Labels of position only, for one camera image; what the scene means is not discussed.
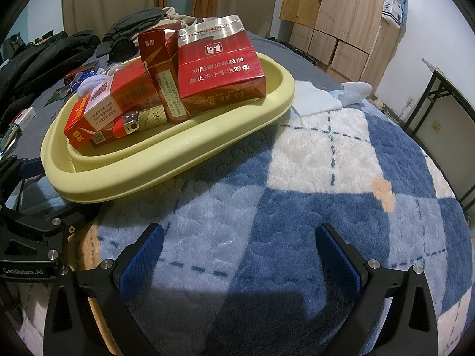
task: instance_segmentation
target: electrical outlet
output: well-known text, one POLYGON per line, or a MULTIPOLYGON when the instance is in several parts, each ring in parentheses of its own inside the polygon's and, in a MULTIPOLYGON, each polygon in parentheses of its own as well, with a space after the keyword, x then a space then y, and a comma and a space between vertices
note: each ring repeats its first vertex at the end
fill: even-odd
POLYGON ((432 123, 431 127, 435 132, 439 132, 440 129, 441 129, 440 124, 438 124, 436 121, 434 121, 434 123, 432 123))

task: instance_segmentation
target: black round object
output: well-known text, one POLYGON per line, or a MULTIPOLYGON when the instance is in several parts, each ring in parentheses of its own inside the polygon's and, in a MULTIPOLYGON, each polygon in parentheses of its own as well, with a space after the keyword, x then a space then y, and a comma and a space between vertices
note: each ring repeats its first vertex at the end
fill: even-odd
POLYGON ((117 39, 112 45, 109 54, 109 63, 122 63, 131 59, 137 53, 137 48, 132 40, 123 36, 117 39))

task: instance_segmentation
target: yellow plastic basin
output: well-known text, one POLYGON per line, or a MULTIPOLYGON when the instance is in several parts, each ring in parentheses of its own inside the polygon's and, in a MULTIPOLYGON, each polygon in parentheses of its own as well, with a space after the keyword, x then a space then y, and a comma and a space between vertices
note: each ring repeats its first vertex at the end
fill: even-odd
POLYGON ((272 123, 292 105, 295 82, 284 67, 257 55, 267 81, 264 98, 133 133, 100 148, 86 143, 76 150, 63 133, 77 101, 74 94, 41 145, 41 162, 51 185, 62 197, 79 203, 119 198, 161 183, 272 123))

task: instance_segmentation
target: wooden cabinet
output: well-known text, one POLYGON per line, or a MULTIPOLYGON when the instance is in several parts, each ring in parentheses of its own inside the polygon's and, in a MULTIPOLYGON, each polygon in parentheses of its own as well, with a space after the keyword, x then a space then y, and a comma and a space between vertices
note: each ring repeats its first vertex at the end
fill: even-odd
POLYGON ((385 0, 322 0, 315 28, 370 52, 385 0))
POLYGON ((328 65, 335 50, 336 41, 336 38, 329 34, 315 30, 312 41, 310 42, 308 54, 323 64, 328 65))
POLYGON ((376 90, 400 35, 381 18, 384 1, 284 0, 280 18, 297 23, 291 44, 327 73, 368 82, 376 90))
POLYGON ((313 29, 300 24, 294 24, 290 44, 301 51, 308 52, 310 42, 312 41, 313 29))
POLYGON ((360 80, 367 60, 367 53, 339 41, 333 57, 332 68, 352 82, 357 82, 360 80))

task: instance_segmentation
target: blue and white blanket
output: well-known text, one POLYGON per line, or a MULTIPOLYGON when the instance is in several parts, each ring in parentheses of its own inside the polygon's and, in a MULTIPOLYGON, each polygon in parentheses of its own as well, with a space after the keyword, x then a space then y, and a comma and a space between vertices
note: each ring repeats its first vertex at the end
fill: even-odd
MULTIPOLYGON (((367 101, 291 111, 160 185, 104 204, 97 258, 116 258, 150 222, 165 228, 163 252, 130 310, 163 356, 319 354, 352 308, 315 247, 324 222, 364 258, 424 268, 440 355, 475 316, 475 252, 460 205, 432 160, 367 101)), ((22 285, 21 296, 20 334, 40 355, 47 290, 22 285)))

